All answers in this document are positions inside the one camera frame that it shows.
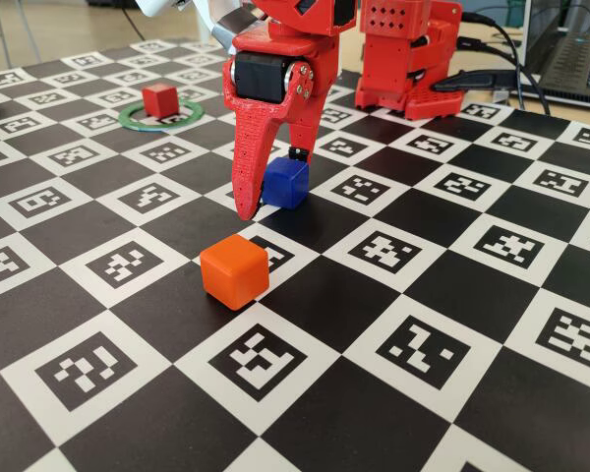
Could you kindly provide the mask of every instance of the cable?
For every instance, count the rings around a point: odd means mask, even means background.
[[[136,32],[136,34],[140,37],[140,39],[142,41],[144,41],[145,40],[145,37],[142,35],[142,33],[140,32],[140,30],[138,29],[138,27],[136,27],[136,24],[134,24],[134,22],[131,19],[131,17],[129,17],[129,14],[127,13],[127,10],[125,10],[125,4],[124,4],[124,2],[123,2],[123,5],[120,8],[122,9],[122,13],[125,14],[125,17],[127,17],[127,21],[132,26],[132,28],[134,29],[134,31]]]
[[[492,20],[490,17],[486,17],[484,15],[478,13],[471,13],[471,12],[463,12],[461,16],[461,21],[465,23],[478,23],[480,25],[485,25],[488,27],[496,28],[500,34],[506,39],[509,47],[511,48],[511,52],[513,53],[513,59],[515,60],[515,77],[517,82],[517,89],[518,89],[518,103],[520,105],[520,109],[524,110],[524,97],[522,96],[522,81],[520,81],[520,58],[518,57],[518,50],[515,48],[511,37],[507,32],[501,28],[501,26]]]
[[[459,50],[459,51],[474,51],[474,52],[484,52],[486,54],[495,54],[515,66],[515,60],[513,59],[512,56],[510,56],[506,52],[501,51],[500,49],[496,49],[495,47],[488,45],[487,43],[481,41],[480,39],[476,39],[473,37],[460,36],[457,39],[456,46],[457,46],[457,50]],[[537,83],[537,81],[535,80],[533,75],[530,74],[525,69],[524,66],[521,66],[520,70],[521,70],[522,74],[524,74],[524,76],[527,78],[529,83],[531,84],[531,87],[533,87],[535,92],[538,94],[538,98],[540,99],[540,102],[542,103],[542,108],[544,108],[544,114],[547,116],[551,116],[551,107],[549,106],[549,102],[547,101],[547,99],[544,95],[544,91],[542,90],[540,85]]]

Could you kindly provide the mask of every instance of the black and white pattern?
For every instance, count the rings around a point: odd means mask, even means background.
[[[343,72],[310,195],[241,221],[226,58],[0,72],[0,470],[590,470],[590,125],[357,110]],[[204,117],[120,129],[151,81]],[[269,261],[241,313],[202,286],[231,234]]]

